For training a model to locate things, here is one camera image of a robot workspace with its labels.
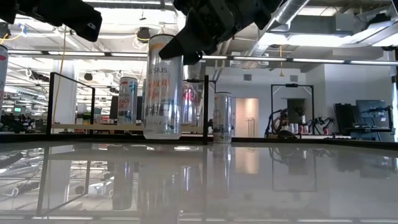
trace red object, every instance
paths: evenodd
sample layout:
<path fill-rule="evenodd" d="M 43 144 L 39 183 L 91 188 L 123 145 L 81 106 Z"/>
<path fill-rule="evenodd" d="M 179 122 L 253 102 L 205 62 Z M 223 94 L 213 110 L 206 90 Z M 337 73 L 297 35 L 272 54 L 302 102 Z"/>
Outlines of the red object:
<path fill-rule="evenodd" d="M 323 135 L 329 135 L 329 129 L 327 127 L 323 127 Z"/>

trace black monitor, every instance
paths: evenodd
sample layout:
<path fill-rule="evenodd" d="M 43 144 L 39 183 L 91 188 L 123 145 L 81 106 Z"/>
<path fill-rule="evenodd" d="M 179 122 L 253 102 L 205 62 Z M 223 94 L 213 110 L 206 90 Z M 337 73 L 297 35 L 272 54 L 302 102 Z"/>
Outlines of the black monitor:
<path fill-rule="evenodd" d="M 110 119 L 117 119 L 118 118 L 118 96 L 112 96 L 111 102 L 111 111 L 109 114 Z M 142 96 L 137 97 L 137 120 L 141 120 L 141 113 L 142 113 Z"/>
<path fill-rule="evenodd" d="M 357 100 L 356 107 L 361 118 L 387 117 L 385 100 Z"/>

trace ceiling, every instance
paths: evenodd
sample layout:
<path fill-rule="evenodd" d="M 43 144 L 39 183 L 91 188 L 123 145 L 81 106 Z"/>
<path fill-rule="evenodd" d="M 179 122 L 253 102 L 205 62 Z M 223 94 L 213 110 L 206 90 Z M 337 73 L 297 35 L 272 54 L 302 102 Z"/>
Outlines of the ceiling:
<path fill-rule="evenodd" d="M 184 17 L 181 13 L 176 13 L 172 9 L 171 2 L 166 1 L 167 9 L 155 10 L 147 9 L 150 6 L 150 1 L 141 1 L 143 7 L 135 9 L 136 3 L 130 0 L 120 0 L 120 3 L 111 3 L 110 1 L 97 1 L 89 0 L 96 10 L 101 12 L 103 16 L 103 24 L 97 42 L 92 43 L 81 37 L 74 35 L 73 31 L 63 27 L 53 27 L 39 21 L 35 21 L 29 17 L 18 16 L 16 23 L 10 26 L 12 32 L 11 37 L 16 37 L 21 34 L 21 24 L 25 27 L 26 34 L 22 34 L 19 38 L 12 41 L 5 41 L 9 49 L 18 50 L 63 50 L 63 34 L 66 32 L 65 50 L 66 51 L 90 51 L 90 52 L 147 52 L 147 45 L 140 43 L 136 39 L 136 32 L 140 27 L 149 27 L 152 35 L 159 33 L 176 34 L 178 28 L 184 22 Z M 321 15 L 331 17 L 336 13 L 350 14 L 355 10 L 370 11 L 376 8 L 389 6 L 390 1 L 335 1 L 335 0 L 312 0 L 300 12 L 301 16 L 317 16 Z M 258 28 L 252 24 L 243 29 L 241 32 L 234 36 L 229 45 L 221 50 L 219 46 L 218 54 L 233 54 L 237 52 L 244 55 L 250 50 L 259 38 Z M 351 52 L 351 49 L 340 49 L 339 55 Z M 284 45 L 282 47 L 269 47 L 266 51 L 269 56 L 274 57 L 306 57 L 306 58 L 325 58 L 330 55 L 333 56 L 334 48 L 331 47 L 306 47 Z M 379 54 L 372 52 L 373 58 L 376 59 Z M 102 85 L 102 86 L 118 86 L 119 78 L 124 75 L 136 77 L 138 80 L 143 80 L 146 77 L 146 62 L 143 61 L 117 61 L 117 60 L 75 60 L 77 67 L 80 68 L 80 80 L 89 85 Z M 286 63 L 284 68 L 304 68 L 305 63 Z M 269 69 L 280 68 L 280 63 L 270 63 Z M 32 84 L 42 83 L 42 81 L 33 80 L 29 77 L 27 69 L 37 71 L 43 75 L 49 75 L 53 70 L 53 59 L 51 58 L 27 58 L 27 57 L 10 57 L 9 70 L 7 73 L 8 84 Z M 106 78 L 97 78 L 92 82 L 84 79 L 86 72 L 100 73 Z M 48 91 L 47 87 L 32 87 L 23 86 L 22 88 L 37 91 L 40 95 L 45 95 Z M 85 91 L 79 90 L 81 96 L 86 95 Z M 113 94 L 109 88 L 101 88 L 98 95 L 104 95 L 105 98 L 110 99 L 108 96 Z"/>

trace black robotic camera mount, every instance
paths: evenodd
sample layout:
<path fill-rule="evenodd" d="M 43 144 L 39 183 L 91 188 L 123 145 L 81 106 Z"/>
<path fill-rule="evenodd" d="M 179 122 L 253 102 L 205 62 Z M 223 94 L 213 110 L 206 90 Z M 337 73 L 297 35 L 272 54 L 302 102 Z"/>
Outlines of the black robotic camera mount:
<path fill-rule="evenodd" d="M 175 0 L 187 16 L 185 27 L 159 53 L 162 59 L 183 55 L 184 65 L 196 64 L 253 22 L 263 29 L 281 0 Z"/>
<path fill-rule="evenodd" d="M 0 19 L 13 24 L 16 14 L 33 17 L 53 26 L 65 24 L 80 37 L 97 41 L 101 13 L 81 0 L 1 0 Z"/>

